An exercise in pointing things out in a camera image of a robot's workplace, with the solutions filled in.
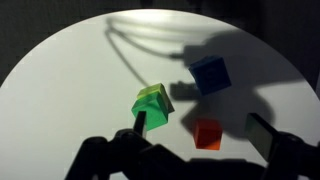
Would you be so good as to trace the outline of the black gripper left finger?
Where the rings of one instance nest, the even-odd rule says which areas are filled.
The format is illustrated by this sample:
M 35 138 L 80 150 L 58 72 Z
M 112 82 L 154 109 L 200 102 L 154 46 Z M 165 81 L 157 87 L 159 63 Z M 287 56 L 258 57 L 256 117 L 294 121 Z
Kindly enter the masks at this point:
M 146 112 L 139 111 L 133 126 L 133 130 L 140 136 L 146 136 Z

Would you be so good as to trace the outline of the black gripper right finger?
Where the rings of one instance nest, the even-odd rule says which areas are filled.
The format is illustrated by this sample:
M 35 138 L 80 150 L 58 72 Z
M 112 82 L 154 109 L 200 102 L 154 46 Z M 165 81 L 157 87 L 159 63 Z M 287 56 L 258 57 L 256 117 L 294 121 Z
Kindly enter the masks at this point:
M 277 131 L 257 113 L 249 113 L 245 136 L 268 165 L 296 166 L 300 161 L 300 139 L 290 133 Z

